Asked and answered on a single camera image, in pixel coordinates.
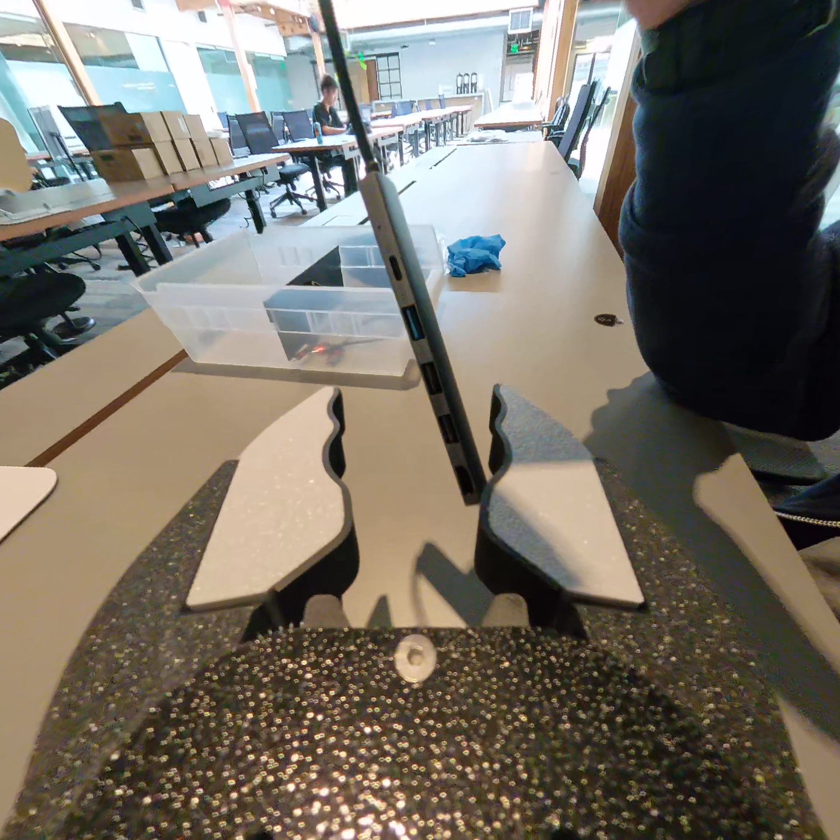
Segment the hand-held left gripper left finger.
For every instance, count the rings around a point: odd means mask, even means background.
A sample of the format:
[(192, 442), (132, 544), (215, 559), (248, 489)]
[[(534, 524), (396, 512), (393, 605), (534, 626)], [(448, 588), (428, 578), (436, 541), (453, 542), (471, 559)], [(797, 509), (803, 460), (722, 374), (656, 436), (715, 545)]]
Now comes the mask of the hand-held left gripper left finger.
[(360, 568), (343, 482), (343, 395), (325, 386), (243, 451), (185, 606), (257, 606), (283, 591), (341, 597)]

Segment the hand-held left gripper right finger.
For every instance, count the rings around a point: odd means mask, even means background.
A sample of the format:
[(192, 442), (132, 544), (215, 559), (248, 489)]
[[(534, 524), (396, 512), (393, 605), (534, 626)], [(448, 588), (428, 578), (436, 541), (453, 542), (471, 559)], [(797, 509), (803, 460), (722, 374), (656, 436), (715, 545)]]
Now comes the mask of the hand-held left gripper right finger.
[(595, 459), (572, 432), (509, 385), (490, 402), (489, 478), (475, 570), (494, 594), (644, 607), (642, 586)]

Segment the black cable red USB plug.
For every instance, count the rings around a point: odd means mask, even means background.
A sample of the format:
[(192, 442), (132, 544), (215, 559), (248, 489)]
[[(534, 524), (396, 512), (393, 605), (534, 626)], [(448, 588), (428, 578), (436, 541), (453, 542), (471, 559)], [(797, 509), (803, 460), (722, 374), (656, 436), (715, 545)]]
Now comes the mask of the black cable red USB plug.
[(343, 360), (345, 351), (345, 343), (303, 340), (289, 351), (289, 360), (300, 365), (335, 367)]

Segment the clear plastic bin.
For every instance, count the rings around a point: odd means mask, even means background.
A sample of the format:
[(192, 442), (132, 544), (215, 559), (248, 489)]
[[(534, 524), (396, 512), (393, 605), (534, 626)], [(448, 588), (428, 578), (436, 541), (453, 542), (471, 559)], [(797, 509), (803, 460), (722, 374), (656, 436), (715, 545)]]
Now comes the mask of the clear plastic bin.
[[(243, 230), (133, 285), (196, 365), (338, 383), (399, 381), (415, 363), (370, 225)], [(303, 340), (345, 343), (343, 360), (291, 362), (289, 351)]]

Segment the person's right forearm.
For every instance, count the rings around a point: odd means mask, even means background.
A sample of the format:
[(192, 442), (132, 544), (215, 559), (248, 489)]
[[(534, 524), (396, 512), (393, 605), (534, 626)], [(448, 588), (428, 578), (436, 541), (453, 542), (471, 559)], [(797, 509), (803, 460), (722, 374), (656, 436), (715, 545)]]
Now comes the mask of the person's right forearm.
[(838, 2), (626, 2), (642, 53), (619, 240), (637, 346), (677, 404), (815, 441), (839, 427)]

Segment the blue cloth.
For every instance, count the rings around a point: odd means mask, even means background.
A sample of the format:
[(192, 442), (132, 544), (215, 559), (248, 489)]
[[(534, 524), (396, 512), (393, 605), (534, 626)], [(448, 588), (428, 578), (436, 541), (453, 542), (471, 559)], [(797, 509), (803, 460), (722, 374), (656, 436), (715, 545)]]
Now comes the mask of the blue cloth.
[(506, 240), (499, 234), (469, 236), (447, 246), (448, 273), (462, 278), (501, 269), (500, 254)]

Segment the wooden top office desk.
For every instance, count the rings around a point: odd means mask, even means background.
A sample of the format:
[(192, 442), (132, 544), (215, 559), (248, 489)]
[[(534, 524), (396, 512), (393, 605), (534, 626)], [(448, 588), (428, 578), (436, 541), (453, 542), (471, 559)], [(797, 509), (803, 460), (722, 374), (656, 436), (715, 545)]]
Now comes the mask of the wooden top office desk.
[(172, 261), (155, 219), (153, 205), (192, 200), (205, 207), (245, 196), (255, 230), (266, 220), (256, 192), (278, 181), (279, 167), (290, 160), (281, 151), (250, 155), (232, 163), (156, 177), (150, 181), (108, 184), (102, 179), (14, 193), (2, 198), (1, 272), (12, 277), (36, 266), (56, 263), (89, 246), (114, 240), (135, 276), (151, 268), (134, 240), (144, 240), (158, 264)]

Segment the row of black office chairs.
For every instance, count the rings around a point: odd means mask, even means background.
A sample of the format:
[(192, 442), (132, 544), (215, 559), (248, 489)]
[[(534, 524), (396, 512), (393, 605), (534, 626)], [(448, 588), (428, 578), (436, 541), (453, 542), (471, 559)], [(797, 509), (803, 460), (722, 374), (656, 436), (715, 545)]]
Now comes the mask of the row of black office chairs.
[[(247, 147), (252, 155), (269, 154), (280, 145), (264, 112), (228, 114), (227, 131), (234, 149)], [(278, 206), (285, 203), (297, 207), (301, 215), (308, 215), (308, 209), (304, 203), (313, 202), (313, 199), (300, 193), (297, 190), (297, 183), (304, 175), (310, 173), (306, 164), (295, 160), (277, 165), (277, 178), (274, 183), (281, 188), (282, 193), (269, 202), (271, 217), (277, 218)]]

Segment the stack of cardboard boxes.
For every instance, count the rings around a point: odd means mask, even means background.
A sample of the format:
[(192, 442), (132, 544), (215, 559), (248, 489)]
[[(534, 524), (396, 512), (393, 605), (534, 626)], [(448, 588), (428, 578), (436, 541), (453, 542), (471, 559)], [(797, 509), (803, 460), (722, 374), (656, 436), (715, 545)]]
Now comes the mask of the stack of cardboard boxes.
[(226, 132), (207, 129), (197, 114), (101, 112), (89, 129), (76, 133), (110, 184), (152, 181), (234, 160)]

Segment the long white office table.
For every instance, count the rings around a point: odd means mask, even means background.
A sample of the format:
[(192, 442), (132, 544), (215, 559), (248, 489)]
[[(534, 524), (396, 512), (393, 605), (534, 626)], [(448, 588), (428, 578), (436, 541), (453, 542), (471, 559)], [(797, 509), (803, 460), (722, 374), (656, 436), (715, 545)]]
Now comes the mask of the long white office table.
[[(395, 141), (398, 150), (402, 152), (402, 143), (407, 133), (420, 133), (425, 131), (426, 143), (430, 144), (431, 129), (435, 129), (435, 140), (437, 144), (445, 144), (448, 136), (453, 134), (459, 137), (466, 129), (466, 118), (471, 117), (473, 108), (470, 105), (456, 105), (443, 109), (433, 109), (421, 112), (414, 112), (405, 117), (393, 119), (380, 119), (379, 127), (373, 127), (368, 133), (368, 143), (373, 151), (380, 150), (382, 156), (381, 168), (386, 172), (387, 156), (386, 145)], [(345, 192), (349, 195), (358, 190), (358, 162), (362, 161), (363, 155), (360, 148), (359, 138), (352, 134), (330, 135), (325, 139), (306, 139), (297, 142), (283, 143), (272, 149), (274, 153), (289, 154), (293, 158), (303, 159), (310, 167), (314, 190), (316, 193), (316, 204), (322, 213), (327, 210), (327, 200), (323, 191), (322, 173), (320, 164), (323, 161), (336, 156), (343, 169), (343, 185)]]

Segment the black mesh office chair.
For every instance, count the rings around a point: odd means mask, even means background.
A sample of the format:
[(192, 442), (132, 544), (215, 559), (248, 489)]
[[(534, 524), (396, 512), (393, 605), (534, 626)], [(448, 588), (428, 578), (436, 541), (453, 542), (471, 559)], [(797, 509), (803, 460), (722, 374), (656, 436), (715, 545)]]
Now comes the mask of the black mesh office chair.
[(585, 168), (586, 145), (590, 133), (612, 92), (609, 86), (604, 87), (598, 80), (584, 84), (579, 91), (559, 147), (563, 159), (578, 181)]

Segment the beige document stand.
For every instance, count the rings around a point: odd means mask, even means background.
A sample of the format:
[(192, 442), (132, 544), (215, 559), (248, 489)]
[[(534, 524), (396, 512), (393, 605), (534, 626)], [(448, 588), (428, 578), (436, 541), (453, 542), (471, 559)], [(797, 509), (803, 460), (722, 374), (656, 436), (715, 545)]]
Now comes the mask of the beige document stand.
[(5, 119), (1, 123), (1, 190), (11, 193), (27, 193), (31, 189), (33, 175), (14, 126)]

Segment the wooden support post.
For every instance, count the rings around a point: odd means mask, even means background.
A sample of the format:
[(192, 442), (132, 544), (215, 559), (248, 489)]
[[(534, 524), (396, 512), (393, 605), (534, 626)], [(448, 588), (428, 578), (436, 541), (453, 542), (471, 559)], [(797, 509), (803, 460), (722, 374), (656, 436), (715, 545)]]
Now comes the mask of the wooden support post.
[(641, 56), (640, 37), (637, 22), (633, 18), (627, 20), (616, 31), (611, 55), (615, 73), (609, 78), (621, 84), (617, 89), (603, 166), (593, 202), (598, 221), (621, 257), (624, 256), (618, 236), (621, 211), (625, 196), (636, 176), (636, 144), (633, 132), (636, 102), (632, 95), (632, 81)]

